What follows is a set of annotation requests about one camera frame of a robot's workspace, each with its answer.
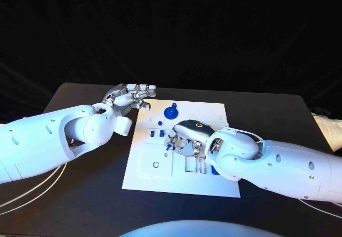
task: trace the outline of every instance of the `white board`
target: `white board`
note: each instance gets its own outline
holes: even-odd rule
[[[225,105],[150,99],[145,102],[151,110],[138,111],[122,189],[239,198],[238,182],[212,174],[210,165],[203,163],[203,151],[194,158],[184,158],[163,146],[171,127],[183,120],[199,120],[213,130],[228,126]],[[178,115],[166,119],[164,109],[171,103],[176,103]]]

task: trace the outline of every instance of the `black table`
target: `black table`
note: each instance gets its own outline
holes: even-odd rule
[[[109,85],[63,84],[44,112],[101,101]],[[327,142],[301,97],[285,94],[157,89],[155,99],[223,103],[229,126],[330,153]],[[215,220],[243,224],[284,236],[342,236],[342,220],[308,208],[298,200],[239,181],[241,198],[122,190],[137,110],[128,115],[127,137],[112,135],[96,150],[69,162],[46,194],[0,216],[0,233],[37,236],[118,236],[173,220]],[[0,203],[28,190],[50,174],[0,185]],[[23,204],[39,188],[7,209]],[[342,215],[339,207],[308,202]]]

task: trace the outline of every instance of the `black backdrop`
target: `black backdrop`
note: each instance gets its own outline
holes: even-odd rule
[[[337,118],[334,8],[285,1],[1,1],[0,122],[39,114],[64,82],[297,94]]]

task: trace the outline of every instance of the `black cloth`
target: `black cloth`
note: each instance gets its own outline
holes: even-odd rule
[[[342,117],[330,4],[11,0],[0,22],[0,123],[39,114],[64,82],[297,94]]]
[[[63,84],[44,112],[95,104],[111,87]],[[230,127],[264,139],[331,152],[303,99],[295,95],[158,88],[155,99],[223,103]],[[132,120],[128,136],[114,134],[106,144],[67,163],[46,194],[0,216],[0,233],[118,236],[150,224],[196,219],[243,224],[282,236],[342,235],[340,219],[313,210],[298,200],[259,189],[245,180],[239,181],[241,198],[122,190],[137,110],[127,116]],[[47,175],[1,184],[0,203],[30,189]],[[41,191],[43,188],[7,208],[24,203]],[[330,203],[310,204],[342,215],[339,207]]]

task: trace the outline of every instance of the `robotic hand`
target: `robotic hand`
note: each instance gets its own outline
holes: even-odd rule
[[[183,141],[174,147],[177,138]],[[190,157],[204,149],[204,163],[229,180],[298,199],[342,202],[342,158],[307,147],[262,140],[255,134],[194,120],[174,125],[164,146]]]
[[[119,84],[102,102],[20,119],[0,127],[0,183],[44,173],[105,144],[112,132],[127,136],[131,108],[151,105],[155,86]]]

